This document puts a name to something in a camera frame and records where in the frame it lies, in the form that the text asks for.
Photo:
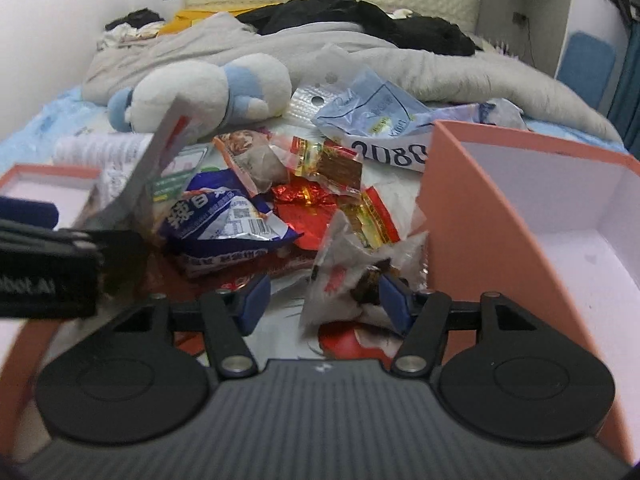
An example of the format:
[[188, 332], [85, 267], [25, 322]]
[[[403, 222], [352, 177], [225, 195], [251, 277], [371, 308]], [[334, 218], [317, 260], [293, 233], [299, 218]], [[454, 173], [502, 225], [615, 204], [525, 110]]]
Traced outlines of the white snack packet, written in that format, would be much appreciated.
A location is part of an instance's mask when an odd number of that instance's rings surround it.
[[334, 214], [314, 259], [299, 326], [356, 321], [394, 330], [380, 304], [378, 279], [403, 278], [413, 289], [426, 284], [427, 232], [378, 249], [363, 246], [344, 212]]

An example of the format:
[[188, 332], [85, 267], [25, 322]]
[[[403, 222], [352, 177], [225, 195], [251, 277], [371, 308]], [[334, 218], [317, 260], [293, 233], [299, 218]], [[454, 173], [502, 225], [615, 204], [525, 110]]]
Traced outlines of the blue snack bag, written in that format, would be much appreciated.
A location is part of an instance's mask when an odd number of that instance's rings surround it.
[[299, 239], [260, 196], [249, 196], [230, 169], [196, 174], [157, 235], [194, 278], [267, 255]]

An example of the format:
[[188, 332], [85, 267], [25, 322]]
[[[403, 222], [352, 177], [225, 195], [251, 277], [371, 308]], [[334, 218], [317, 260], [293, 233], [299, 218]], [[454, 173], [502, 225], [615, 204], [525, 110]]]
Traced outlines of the shiny red foil packet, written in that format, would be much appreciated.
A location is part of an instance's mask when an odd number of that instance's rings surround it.
[[303, 250], [318, 252], [324, 233], [337, 211], [337, 198], [317, 182], [294, 178], [271, 188], [276, 215], [299, 238], [295, 244]]

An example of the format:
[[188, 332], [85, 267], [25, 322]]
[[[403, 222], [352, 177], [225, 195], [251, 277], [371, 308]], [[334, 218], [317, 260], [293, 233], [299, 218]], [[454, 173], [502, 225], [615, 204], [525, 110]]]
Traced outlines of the green pickle snack packet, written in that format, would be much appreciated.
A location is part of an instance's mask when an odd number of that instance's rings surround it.
[[153, 225], [152, 184], [183, 148], [204, 136], [207, 127], [202, 118], [194, 104], [175, 99], [119, 196], [103, 209], [87, 206], [75, 228], [133, 229], [149, 234]]

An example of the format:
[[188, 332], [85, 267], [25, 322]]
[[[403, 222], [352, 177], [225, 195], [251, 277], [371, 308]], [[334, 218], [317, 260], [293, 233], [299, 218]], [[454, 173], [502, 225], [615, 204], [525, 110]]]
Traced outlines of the floral plastic tablecloth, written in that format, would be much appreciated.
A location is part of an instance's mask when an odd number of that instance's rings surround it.
[[[265, 135], [268, 136], [272, 150], [280, 158], [282, 164], [288, 168], [290, 181], [294, 178], [300, 178], [293, 174], [291, 168], [293, 157], [288, 151], [294, 136], [268, 130], [247, 130], [265, 133]], [[222, 158], [220, 151], [216, 149], [212, 141], [212, 144], [210, 144], [209, 161], [198, 170], [196, 174], [204, 171], [219, 171], [225, 169], [229, 168]], [[416, 232], [410, 226], [409, 221], [409, 205], [414, 200], [414, 196], [416, 196], [416, 187], [413, 183], [402, 182], [387, 175], [383, 176], [372, 186], [376, 188], [384, 205], [390, 212], [399, 233], [400, 240], [405, 240], [414, 234], [421, 233]], [[340, 211], [338, 209], [338, 199], [340, 197], [358, 197], [366, 188], [367, 187], [361, 183], [360, 192], [356, 195], [340, 195], [328, 191], [337, 198], [336, 212]], [[276, 213], [273, 206], [271, 188], [267, 193], [256, 196], [262, 197], [274, 213]], [[400, 333], [397, 333], [396, 330], [386, 330], [386, 328], [383, 327], [356, 321], [326, 323], [312, 330], [303, 330], [299, 326], [306, 289], [317, 254], [318, 252], [300, 249], [294, 242], [250, 261], [232, 264], [232, 266], [227, 266], [226, 268], [210, 272], [209, 274], [194, 276], [194, 278], [190, 278], [190, 276], [187, 275], [186, 277], [198, 284], [199, 289], [225, 288], [237, 290], [246, 284], [253, 276], [266, 274], [271, 280], [271, 308], [265, 321], [257, 325], [255, 332], [257, 337], [267, 338], [274, 334], [278, 326], [283, 326], [285, 331], [295, 338], [299, 352], [303, 356], [313, 356], [314, 354], [326, 353], [328, 348], [326, 348], [326, 344], [323, 341], [324, 334], [331, 326], [338, 325], [347, 327], [356, 333], [359, 339], [372, 349], [376, 356], [382, 359], [389, 359], [399, 347]], [[178, 266], [181, 271], [186, 274], [179, 263]]]

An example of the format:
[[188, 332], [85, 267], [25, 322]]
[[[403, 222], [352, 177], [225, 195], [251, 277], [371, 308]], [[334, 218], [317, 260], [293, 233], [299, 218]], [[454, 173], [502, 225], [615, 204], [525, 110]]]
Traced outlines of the pink box lid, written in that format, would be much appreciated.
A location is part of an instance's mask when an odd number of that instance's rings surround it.
[[1, 178], [1, 455], [11, 456], [51, 340], [96, 314], [100, 258], [78, 231], [96, 168], [17, 164]]

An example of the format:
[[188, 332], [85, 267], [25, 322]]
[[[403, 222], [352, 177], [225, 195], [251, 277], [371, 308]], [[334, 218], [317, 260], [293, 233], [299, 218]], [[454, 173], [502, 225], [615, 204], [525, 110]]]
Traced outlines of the red flat snack packet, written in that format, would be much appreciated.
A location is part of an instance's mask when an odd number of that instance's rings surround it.
[[346, 214], [365, 248], [378, 249], [400, 241], [392, 216], [374, 186], [358, 197], [340, 197], [338, 209]]

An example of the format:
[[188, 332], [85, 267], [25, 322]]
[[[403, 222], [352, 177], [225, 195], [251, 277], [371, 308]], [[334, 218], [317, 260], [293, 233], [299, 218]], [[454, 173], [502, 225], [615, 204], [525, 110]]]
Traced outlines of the white 2088 label bag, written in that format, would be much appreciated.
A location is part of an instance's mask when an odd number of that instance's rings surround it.
[[383, 165], [422, 172], [428, 159], [432, 132], [425, 131], [410, 136], [344, 136], [342, 144], [358, 152], [364, 159]]

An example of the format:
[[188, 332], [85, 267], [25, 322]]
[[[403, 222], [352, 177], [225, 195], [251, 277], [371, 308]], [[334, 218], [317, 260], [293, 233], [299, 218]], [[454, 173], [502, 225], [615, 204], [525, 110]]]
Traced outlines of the pink cardboard box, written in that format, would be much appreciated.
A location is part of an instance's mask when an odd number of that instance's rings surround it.
[[600, 438], [639, 458], [639, 164], [521, 130], [439, 122], [416, 222], [428, 279], [460, 300], [496, 290], [595, 353], [616, 395]]

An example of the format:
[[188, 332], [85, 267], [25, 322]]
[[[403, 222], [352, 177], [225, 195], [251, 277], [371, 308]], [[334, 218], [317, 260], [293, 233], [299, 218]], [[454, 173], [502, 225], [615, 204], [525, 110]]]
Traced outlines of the light blue plastic bag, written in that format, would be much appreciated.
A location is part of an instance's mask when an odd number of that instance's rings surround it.
[[369, 139], [403, 138], [427, 132], [438, 120], [482, 124], [492, 104], [429, 107], [372, 70], [360, 72], [348, 88], [326, 101], [312, 123], [322, 131]]

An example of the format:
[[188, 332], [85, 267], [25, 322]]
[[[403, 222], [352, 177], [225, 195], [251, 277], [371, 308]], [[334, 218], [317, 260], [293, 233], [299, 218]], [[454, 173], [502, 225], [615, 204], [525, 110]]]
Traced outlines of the bedside clothes heap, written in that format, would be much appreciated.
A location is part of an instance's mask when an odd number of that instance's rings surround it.
[[119, 48], [157, 36], [165, 25], [160, 14], [148, 8], [130, 12], [104, 26], [104, 32], [96, 42], [96, 50]]

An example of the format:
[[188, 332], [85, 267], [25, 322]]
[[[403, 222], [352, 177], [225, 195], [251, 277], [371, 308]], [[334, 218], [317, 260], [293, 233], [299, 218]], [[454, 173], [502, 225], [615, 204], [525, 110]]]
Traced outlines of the white blue plush toy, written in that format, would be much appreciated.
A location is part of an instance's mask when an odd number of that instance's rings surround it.
[[117, 91], [107, 103], [107, 116], [117, 131], [152, 133], [179, 99], [209, 127], [245, 125], [282, 114], [292, 93], [286, 66], [265, 53], [223, 66], [186, 60], [156, 68], [135, 86]]

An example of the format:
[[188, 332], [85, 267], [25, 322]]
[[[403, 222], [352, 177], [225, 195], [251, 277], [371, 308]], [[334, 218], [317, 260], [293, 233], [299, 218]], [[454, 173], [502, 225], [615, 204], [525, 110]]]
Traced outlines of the grey quilt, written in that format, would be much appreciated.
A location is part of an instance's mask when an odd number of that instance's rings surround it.
[[448, 56], [399, 49], [352, 23], [324, 22], [260, 36], [231, 14], [217, 13], [176, 34], [98, 52], [81, 84], [84, 100], [104, 105], [113, 93], [137, 84], [157, 67], [199, 58], [224, 65], [267, 53], [281, 61], [294, 84], [318, 70], [330, 47], [350, 65], [364, 64], [427, 102], [480, 102], [503, 98], [526, 115], [620, 143], [614, 126], [565, 84], [514, 58], [490, 52]]

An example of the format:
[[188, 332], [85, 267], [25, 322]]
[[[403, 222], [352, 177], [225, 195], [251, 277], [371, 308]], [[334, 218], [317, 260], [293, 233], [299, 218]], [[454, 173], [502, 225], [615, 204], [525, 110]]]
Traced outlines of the blue chair back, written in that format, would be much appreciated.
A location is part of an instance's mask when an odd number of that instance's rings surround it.
[[616, 61], [607, 42], [585, 32], [574, 32], [560, 63], [556, 79], [592, 108], [598, 108]]

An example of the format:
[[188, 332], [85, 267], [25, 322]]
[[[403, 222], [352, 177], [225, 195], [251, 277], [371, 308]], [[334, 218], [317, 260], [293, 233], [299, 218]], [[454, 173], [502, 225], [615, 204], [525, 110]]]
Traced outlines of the black clothes pile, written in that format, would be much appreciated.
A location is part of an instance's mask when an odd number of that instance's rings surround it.
[[362, 0], [288, 0], [236, 18], [261, 35], [311, 23], [345, 22], [354, 23], [365, 34], [401, 49], [457, 56], [471, 56], [478, 50], [459, 26], [443, 18], [422, 15], [391, 18], [375, 4]]

